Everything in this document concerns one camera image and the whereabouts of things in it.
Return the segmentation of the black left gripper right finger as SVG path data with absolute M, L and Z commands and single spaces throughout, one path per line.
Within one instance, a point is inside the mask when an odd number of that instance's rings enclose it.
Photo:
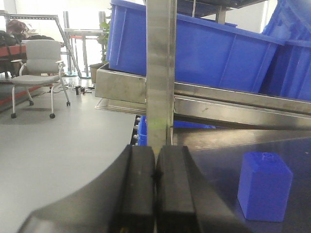
M 186 146 L 163 146 L 156 165 L 159 233 L 248 233 Z

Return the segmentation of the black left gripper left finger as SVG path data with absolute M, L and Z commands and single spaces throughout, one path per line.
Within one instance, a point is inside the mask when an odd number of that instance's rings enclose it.
M 127 145 L 96 179 L 30 213 L 20 233 L 152 233 L 155 156 Z

